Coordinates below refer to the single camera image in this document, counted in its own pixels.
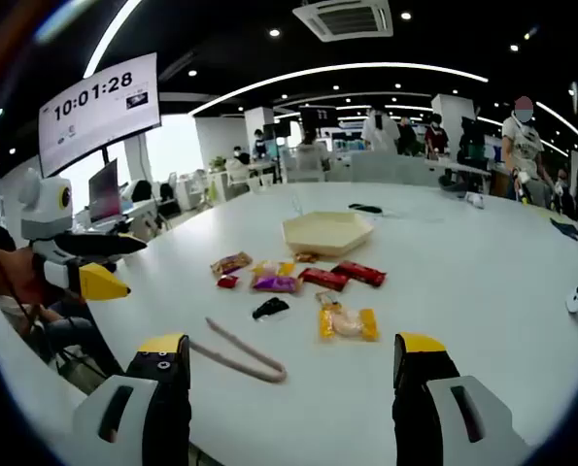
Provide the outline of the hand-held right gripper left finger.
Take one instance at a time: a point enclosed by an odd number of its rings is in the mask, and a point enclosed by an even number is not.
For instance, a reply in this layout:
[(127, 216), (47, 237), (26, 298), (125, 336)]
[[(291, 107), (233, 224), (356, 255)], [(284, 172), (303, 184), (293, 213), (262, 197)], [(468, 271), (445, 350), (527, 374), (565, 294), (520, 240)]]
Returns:
[(122, 376), (111, 376), (77, 408), (79, 465), (187, 465), (189, 338), (146, 341)]

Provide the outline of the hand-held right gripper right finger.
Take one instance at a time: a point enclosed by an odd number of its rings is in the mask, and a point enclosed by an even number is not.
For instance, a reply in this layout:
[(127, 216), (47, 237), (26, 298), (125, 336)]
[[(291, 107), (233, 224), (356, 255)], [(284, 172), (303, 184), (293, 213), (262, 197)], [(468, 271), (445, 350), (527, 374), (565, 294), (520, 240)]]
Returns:
[(431, 337), (395, 335), (393, 389), (398, 465), (521, 465), (530, 454), (509, 408)]

